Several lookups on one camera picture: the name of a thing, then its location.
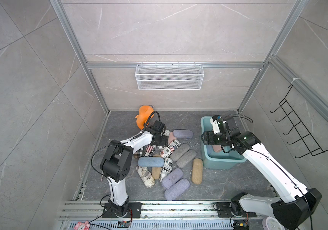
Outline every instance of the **white disc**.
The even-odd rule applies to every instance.
[[[283,225],[271,216],[265,217],[262,220],[262,226],[264,227],[264,230],[285,230]]]

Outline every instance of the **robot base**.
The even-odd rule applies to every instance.
[[[141,216],[141,206],[142,203],[128,203],[128,208],[124,214],[124,216],[120,215],[120,212],[117,212],[114,207],[112,207],[112,203],[105,203],[104,211],[102,213],[102,218],[123,218],[130,217],[129,209],[132,210],[132,218],[140,218]]]

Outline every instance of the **gray floor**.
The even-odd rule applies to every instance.
[[[174,129],[189,129],[194,132],[192,139],[179,139],[181,143],[187,143],[197,152],[197,157],[201,157],[200,138],[201,124],[203,116],[213,116],[215,114],[226,115],[235,111],[161,111],[160,117],[166,128],[170,131]],[[112,112],[100,147],[108,145],[111,140],[124,140],[137,134],[140,130],[136,125],[135,116],[137,112],[124,111]],[[97,153],[93,164],[99,167],[105,150]],[[137,159],[132,159],[130,172],[126,178],[127,193],[130,200],[165,200],[164,188],[159,180],[155,181],[155,186],[148,189],[144,186],[141,178],[136,172]],[[183,168],[184,178],[191,181],[192,164]],[[178,200],[230,200],[239,192],[248,192],[255,196],[274,197],[272,187],[263,175],[249,162],[237,164],[229,170],[203,170],[203,181],[200,185],[191,182],[191,187],[178,197]],[[90,170],[86,189],[82,200],[100,200],[104,195],[110,194],[109,186],[105,178]]]

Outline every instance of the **cable tie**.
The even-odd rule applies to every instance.
[[[293,80],[291,81],[291,84],[292,84],[296,79],[301,79],[301,78],[293,78]]]

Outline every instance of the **teal plastic bin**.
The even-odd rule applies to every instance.
[[[211,117],[201,118],[201,133],[213,130],[213,126],[210,123],[210,118]],[[230,148],[225,146],[224,150],[227,152],[230,150]],[[225,154],[223,151],[217,153],[214,152],[213,147],[211,145],[204,145],[202,141],[201,153],[202,161],[205,168],[230,169],[237,163],[242,163],[246,161],[246,158],[241,156],[235,150],[230,151],[228,154]]]

